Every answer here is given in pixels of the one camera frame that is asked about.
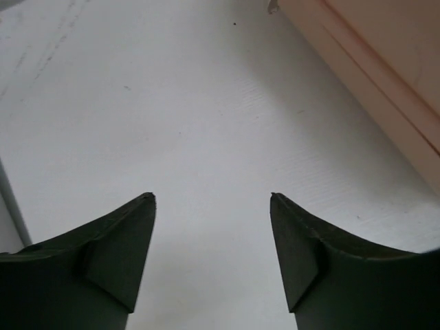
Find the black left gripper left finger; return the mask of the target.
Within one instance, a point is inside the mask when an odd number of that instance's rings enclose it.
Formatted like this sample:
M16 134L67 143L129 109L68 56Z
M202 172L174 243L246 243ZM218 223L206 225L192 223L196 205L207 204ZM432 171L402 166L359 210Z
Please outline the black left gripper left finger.
M155 195L1 255L2 329L124 329L135 310Z

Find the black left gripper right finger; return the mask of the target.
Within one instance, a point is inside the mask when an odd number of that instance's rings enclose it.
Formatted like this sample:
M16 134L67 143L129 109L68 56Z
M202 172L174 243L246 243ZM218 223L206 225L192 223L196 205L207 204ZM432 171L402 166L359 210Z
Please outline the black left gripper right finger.
M367 241L280 193L270 219L283 287L299 329L438 329L439 251Z

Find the pink hard-shell suitcase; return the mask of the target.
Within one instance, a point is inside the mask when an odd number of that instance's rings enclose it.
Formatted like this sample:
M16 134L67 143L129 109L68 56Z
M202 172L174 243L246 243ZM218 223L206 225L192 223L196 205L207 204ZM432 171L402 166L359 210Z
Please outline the pink hard-shell suitcase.
M439 2L269 1L283 12L435 190Z

